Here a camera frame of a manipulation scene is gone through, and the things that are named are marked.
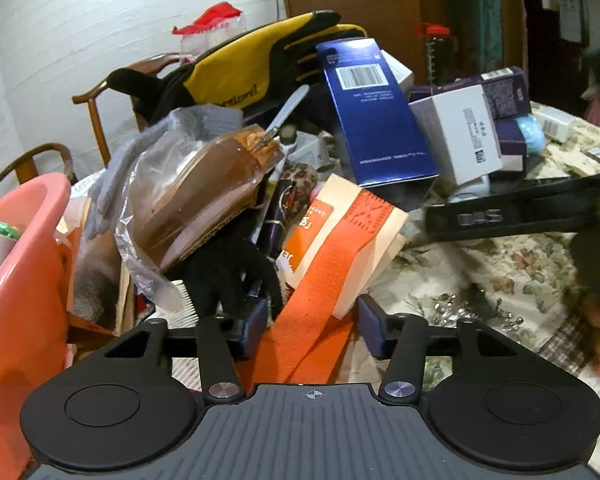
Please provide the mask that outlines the yellow black work glove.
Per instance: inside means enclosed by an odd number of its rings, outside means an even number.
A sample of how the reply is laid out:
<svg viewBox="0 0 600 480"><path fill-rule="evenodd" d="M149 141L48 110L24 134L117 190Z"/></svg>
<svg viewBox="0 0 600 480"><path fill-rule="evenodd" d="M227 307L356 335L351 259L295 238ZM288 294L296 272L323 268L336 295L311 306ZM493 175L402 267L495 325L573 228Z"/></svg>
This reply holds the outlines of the yellow black work glove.
<svg viewBox="0 0 600 480"><path fill-rule="evenodd" d="M162 78L125 67L111 72L107 84L136 99L134 112L149 125L176 108L202 104L259 115L302 84L324 81L319 44L365 36L363 27L343 24L339 13L318 10L244 32Z"/></svg>

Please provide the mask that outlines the brown item in plastic bag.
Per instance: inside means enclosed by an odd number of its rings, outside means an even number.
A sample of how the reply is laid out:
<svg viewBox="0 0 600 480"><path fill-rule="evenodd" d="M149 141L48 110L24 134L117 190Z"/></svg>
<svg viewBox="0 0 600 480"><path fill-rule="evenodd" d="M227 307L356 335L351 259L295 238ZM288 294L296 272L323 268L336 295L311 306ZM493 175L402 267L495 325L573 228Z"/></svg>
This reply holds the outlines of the brown item in plastic bag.
<svg viewBox="0 0 600 480"><path fill-rule="evenodd" d="M182 300L164 274L257 201L283 158L275 134L257 125L217 136L170 120L126 178L116 240L138 290L164 310Z"/></svg>

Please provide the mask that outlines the purple box lower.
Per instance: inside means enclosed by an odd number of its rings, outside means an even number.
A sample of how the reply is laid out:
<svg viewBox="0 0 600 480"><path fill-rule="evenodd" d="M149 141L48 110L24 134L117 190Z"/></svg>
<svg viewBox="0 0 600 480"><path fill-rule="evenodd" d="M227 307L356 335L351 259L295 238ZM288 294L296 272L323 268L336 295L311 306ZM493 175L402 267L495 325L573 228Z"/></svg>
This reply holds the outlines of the purple box lower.
<svg viewBox="0 0 600 480"><path fill-rule="evenodd" d="M503 167L499 174L527 173L527 143L513 119L497 120L495 131L500 144Z"/></svg>

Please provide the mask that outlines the purple box upper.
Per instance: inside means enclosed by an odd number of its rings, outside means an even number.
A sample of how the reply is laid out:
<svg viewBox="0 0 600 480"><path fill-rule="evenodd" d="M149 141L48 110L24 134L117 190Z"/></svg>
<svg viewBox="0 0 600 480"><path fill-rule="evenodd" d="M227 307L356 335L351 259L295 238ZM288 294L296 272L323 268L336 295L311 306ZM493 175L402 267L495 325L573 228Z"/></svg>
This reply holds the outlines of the purple box upper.
<svg viewBox="0 0 600 480"><path fill-rule="evenodd" d="M494 120L512 119L531 113L528 87L524 71L517 67L505 67L476 76L458 78L442 86L418 86L407 92L408 102L436 96L437 94L481 86L488 100Z"/></svg>

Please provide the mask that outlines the blue barcode box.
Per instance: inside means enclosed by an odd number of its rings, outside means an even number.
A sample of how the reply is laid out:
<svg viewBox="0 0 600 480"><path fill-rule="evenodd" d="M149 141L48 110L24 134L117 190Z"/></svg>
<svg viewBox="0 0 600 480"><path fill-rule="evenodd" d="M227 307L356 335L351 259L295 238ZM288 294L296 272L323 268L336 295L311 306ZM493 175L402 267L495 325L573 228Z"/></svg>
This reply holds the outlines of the blue barcode box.
<svg viewBox="0 0 600 480"><path fill-rule="evenodd" d="M343 145L343 168L361 188L435 177L438 168L406 96L375 40L317 46Z"/></svg>

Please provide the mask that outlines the purple box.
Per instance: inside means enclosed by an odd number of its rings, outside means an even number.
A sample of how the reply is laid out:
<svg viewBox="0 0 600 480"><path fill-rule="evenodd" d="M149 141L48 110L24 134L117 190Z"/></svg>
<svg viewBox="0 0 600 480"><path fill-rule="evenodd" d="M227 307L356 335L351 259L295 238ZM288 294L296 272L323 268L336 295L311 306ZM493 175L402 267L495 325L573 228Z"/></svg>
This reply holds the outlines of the purple box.
<svg viewBox="0 0 600 480"><path fill-rule="evenodd" d="M500 144L503 167L499 174L527 173L527 143L513 119L497 120L495 131Z"/></svg>
<svg viewBox="0 0 600 480"><path fill-rule="evenodd" d="M505 67L476 76L458 78L442 86L418 86L407 92L408 102L436 96L437 94L481 86L488 100L494 120L512 119L531 113L528 87L524 71L517 67Z"/></svg>

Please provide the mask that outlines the pile of silver pins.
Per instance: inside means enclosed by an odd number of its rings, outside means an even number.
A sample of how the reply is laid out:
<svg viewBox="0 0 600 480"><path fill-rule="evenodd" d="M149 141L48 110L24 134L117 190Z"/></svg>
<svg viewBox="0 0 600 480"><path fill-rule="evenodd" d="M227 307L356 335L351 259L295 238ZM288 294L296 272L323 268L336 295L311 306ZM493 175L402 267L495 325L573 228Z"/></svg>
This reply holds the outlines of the pile of silver pins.
<svg viewBox="0 0 600 480"><path fill-rule="evenodd" d="M491 302L482 290L476 294L441 295L434 303L431 323L440 327L455 327L458 321L481 321L500 333L517 333L524 324L521 316L501 307L501 300Z"/></svg>

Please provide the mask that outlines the wooden chair round back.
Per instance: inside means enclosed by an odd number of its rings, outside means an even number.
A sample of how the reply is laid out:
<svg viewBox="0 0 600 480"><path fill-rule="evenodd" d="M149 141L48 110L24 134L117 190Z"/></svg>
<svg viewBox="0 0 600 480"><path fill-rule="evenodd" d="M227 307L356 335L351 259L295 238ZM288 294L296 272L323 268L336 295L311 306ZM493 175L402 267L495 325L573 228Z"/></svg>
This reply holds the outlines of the wooden chair round back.
<svg viewBox="0 0 600 480"><path fill-rule="evenodd" d="M76 177L76 173L73 169L73 159L70 150L61 143L44 143L35 148L31 148L29 151L20 155L19 157L12 160L1 172L0 172L0 184L8 177L12 172L16 175L19 184L28 182L40 174L38 173L38 167L35 165L35 156L41 155L46 152L55 152L59 155L62 160L62 172L68 179L71 185L78 183L79 179Z"/></svg>

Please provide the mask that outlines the small white box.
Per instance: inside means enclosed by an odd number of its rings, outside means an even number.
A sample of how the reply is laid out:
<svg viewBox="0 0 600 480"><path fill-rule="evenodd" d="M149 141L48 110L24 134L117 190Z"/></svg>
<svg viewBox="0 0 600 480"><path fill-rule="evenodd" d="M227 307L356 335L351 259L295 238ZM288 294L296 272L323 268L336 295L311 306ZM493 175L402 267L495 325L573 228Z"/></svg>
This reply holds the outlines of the small white box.
<svg viewBox="0 0 600 480"><path fill-rule="evenodd" d="M577 118L563 110L551 106L542 106L533 112L545 136L550 140L564 144L573 133Z"/></svg>

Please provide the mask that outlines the pink plastic basin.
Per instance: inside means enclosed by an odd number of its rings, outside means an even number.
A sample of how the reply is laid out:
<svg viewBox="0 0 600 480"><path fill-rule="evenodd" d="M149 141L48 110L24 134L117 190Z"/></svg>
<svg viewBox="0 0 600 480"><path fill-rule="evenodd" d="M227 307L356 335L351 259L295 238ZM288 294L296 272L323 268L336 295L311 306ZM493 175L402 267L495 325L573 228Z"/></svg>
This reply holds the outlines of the pink plastic basin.
<svg viewBox="0 0 600 480"><path fill-rule="evenodd" d="M0 267L0 479L18 478L30 457L24 400L65 367L67 284L55 232L69 197L63 174L43 174L0 198L0 221L20 233Z"/></svg>

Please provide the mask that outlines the red cap sauce bottle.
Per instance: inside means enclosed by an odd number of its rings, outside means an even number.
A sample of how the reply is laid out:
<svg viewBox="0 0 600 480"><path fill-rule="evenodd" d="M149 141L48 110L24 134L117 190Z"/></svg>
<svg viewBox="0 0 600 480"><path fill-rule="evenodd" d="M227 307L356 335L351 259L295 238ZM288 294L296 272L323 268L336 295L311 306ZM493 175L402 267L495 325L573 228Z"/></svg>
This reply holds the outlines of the red cap sauce bottle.
<svg viewBox="0 0 600 480"><path fill-rule="evenodd" d="M442 86L455 79L455 38L443 25L420 23L415 35L424 40L427 80L430 86Z"/></svg>

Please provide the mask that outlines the white barcode box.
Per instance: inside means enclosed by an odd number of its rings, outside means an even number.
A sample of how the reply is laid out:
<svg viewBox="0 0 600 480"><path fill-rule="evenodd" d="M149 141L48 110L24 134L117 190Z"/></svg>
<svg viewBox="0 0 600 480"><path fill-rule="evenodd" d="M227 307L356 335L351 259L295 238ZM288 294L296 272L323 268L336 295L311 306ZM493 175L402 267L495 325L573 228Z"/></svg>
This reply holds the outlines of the white barcode box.
<svg viewBox="0 0 600 480"><path fill-rule="evenodd" d="M503 168L494 120L481 86L428 96L410 104L440 177L454 186Z"/></svg>

